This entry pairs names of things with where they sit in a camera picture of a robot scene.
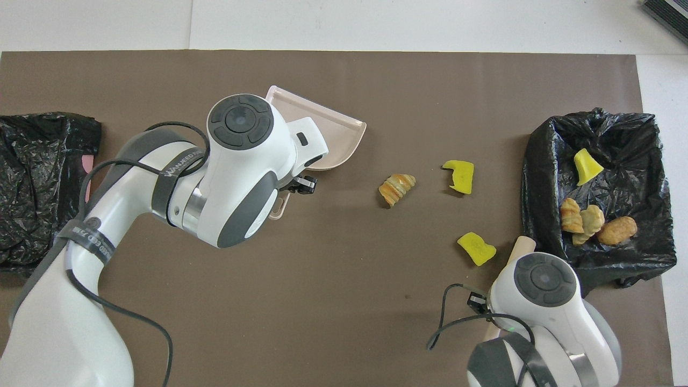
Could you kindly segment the beige plastic dustpan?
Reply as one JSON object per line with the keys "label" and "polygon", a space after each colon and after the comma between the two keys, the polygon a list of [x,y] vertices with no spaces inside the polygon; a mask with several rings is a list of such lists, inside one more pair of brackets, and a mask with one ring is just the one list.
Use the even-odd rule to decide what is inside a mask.
{"label": "beige plastic dustpan", "polygon": [[253,148],[246,154],[256,182],[248,198],[264,200],[257,221],[278,220],[292,193],[280,191],[293,177],[333,169],[359,146],[366,123],[273,85],[256,104],[256,124],[267,133],[261,140],[248,135]]}

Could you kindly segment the yellow sponge wedge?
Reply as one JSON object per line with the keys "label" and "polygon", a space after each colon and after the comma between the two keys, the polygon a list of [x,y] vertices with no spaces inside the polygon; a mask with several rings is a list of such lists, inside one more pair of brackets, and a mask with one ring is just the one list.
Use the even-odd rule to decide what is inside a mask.
{"label": "yellow sponge wedge", "polygon": [[599,164],[585,148],[579,150],[577,154],[575,154],[574,164],[577,170],[578,187],[591,181],[604,171],[604,167]]}

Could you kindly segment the black plastic trash bag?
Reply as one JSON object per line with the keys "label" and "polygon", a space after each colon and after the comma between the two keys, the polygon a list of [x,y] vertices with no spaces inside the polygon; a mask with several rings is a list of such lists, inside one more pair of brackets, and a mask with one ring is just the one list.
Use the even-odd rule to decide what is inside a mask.
{"label": "black plastic trash bag", "polygon": [[[564,259],[578,275],[583,296],[615,282],[627,288],[650,280],[676,265],[669,184],[664,174],[663,146],[651,113],[590,112],[550,117],[530,135],[521,183],[521,223],[538,250]],[[604,167],[577,186],[574,156],[587,149]],[[560,206],[574,199],[581,209],[597,205],[610,222],[622,216],[636,220],[638,232],[616,246],[595,236],[572,244],[561,230]]]}
{"label": "black plastic trash bag", "polygon": [[28,276],[78,211],[102,125],[78,113],[0,116],[0,273]]}

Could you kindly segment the pink plastic bin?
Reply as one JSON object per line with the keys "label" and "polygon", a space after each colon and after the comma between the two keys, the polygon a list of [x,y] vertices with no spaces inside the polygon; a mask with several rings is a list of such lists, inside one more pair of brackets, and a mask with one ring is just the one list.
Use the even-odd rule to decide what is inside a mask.
{"label": "pink plastic bin", "polygon": [[[94,156],[94,155],[84,154],[82,156],[81,161],[82,161],[83,170],[84,170],[84,178],[80,184],[80,187],[83,186],[83,184],[86,182],[86,176],[89,173],[91,173],[91,171],[96,166],[97,162],[96,162],[95,158],[96,158],[96,156]],[[86,201],[86,203],[88,203],[91,196],[93,196],[96,193],[96,191],[98,189],[98,185],[100,184],[98,179],[99,179],[99,176],[96,175],[94,177],[91,177],[91,179],[88,180],[88,187],[86,188],[86,191],[84,194],[84,201]]]}

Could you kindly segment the notched yellow sponge chunk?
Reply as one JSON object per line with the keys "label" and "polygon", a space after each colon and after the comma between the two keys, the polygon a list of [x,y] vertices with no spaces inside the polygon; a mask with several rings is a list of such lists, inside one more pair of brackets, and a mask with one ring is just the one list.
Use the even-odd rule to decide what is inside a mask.
{"label": "notched yellow sponge chunk", "polygon": [[475,165],[468,161],[447,161],[442,169],[451,171],[452,185],[449,187],[462,194],[472,194]]}

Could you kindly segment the brown table mat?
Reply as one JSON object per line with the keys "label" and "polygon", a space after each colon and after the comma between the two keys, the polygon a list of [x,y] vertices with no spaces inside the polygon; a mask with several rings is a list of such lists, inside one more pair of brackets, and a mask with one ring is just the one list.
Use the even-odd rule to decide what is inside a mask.
{"label": "brown table mat", "polygon": [[[280,220],[217,249],[151,215],[100,280],[105,299],[174,339],[170,387],[455,387],[488,324],[445,331],[445,287],[489,288],[521,233],[522,160],[548,118],[642,112],[632,55],[449,52],[4,52],[0,115],[74,112],[103,124],[99,161],[146,127],[204,129],[210,108],[276,85],[368,124]],[[451,160],[475,165],[455,191]],[[393,208],[378,187],[416,185]],[[457,244],[477,233],[477,267]]]}

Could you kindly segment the pale toy bread piece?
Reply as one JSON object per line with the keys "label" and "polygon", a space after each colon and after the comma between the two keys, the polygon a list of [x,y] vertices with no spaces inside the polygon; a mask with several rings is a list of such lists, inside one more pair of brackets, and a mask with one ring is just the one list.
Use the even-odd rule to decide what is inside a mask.
{"label": "pale toy bread piece", "polygon": [[577,201],[567,197],[560,206],[561,230],[569,233],[583,233],[583,218]]}
{"label": "pale toy bread piece", "polygon": [[604,213],[597,205],[589,205],[586,209],[580,211],[580,217],[582,218],[583,231],[582,233],[573,234],[572,244],[575,246],[585,244],[605,225]]}

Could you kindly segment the striped toy croissant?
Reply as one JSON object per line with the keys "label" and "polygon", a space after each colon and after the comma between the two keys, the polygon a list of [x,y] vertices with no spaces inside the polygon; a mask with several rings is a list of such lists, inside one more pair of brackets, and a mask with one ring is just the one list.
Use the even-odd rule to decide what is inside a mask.
{"label": "striped toy croissant", "polygon": [[378,187],[378,192],[389,208],[403,198],[408,191],[416,185],[416,178],[410,174],[391,174],[383,184]]}

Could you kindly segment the brown toy bread roll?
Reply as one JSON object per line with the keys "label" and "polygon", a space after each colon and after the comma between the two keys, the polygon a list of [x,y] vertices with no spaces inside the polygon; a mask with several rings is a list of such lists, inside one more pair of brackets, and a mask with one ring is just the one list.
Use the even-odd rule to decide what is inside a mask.
{"label": "brown toy bread roll", "polygon": [[629,216],[622,216],[605,223],[596,234],[602,245],[616,246],[629,240],[638,232],[636,220]]}

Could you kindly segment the dark ribbed panel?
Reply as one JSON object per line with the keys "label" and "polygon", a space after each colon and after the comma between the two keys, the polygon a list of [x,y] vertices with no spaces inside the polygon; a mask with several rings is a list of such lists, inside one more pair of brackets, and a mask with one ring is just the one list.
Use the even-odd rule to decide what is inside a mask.
{"label": "dark ribbed panel", "polygon": [[641,8],[688,46],[688,0],[642,0]]}

